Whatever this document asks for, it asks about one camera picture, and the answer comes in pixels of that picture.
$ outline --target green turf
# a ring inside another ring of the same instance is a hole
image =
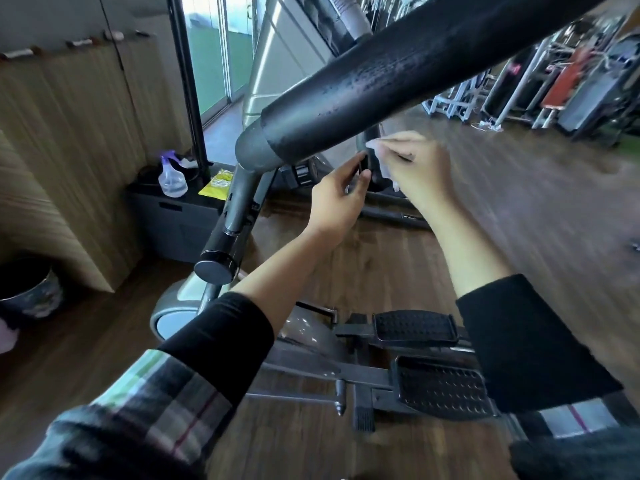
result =
[[[200,112],[204,113],[225,97],[220,31],[210,27],[189,27],[187,33],[198,105]],[[231,88],[236,91],[249,82],[253,45],[251,35],[235,32],[229,32],[228,42]]]

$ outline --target pink plastic bag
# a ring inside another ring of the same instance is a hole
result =
[[[0,318],[0,354],[9,352],[18,341],[18,330],[11,330],[6,322]]]

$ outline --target transparent plastic bottle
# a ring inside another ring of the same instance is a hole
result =
[[[178,163],[180,163],[180,160],[175,157],[174,151],[165,153],[161,158],[163,172],[158,177],[158,182],[160,183],[162,192],[167,197],[182,197],[188,190],[187,180],[181,171],[178,171],[171,166],[169,159],[175,160]]]

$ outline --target bucket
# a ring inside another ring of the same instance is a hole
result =
[[[11,328],[48,317],[63,300],[51,262],[25,257],[0,265],[0,318]]]

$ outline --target yellow packet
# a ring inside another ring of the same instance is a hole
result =
[[[231,179],[233,177],[234,173],[232,171],[220,170],[198,194],[219,200],[227,200]]]

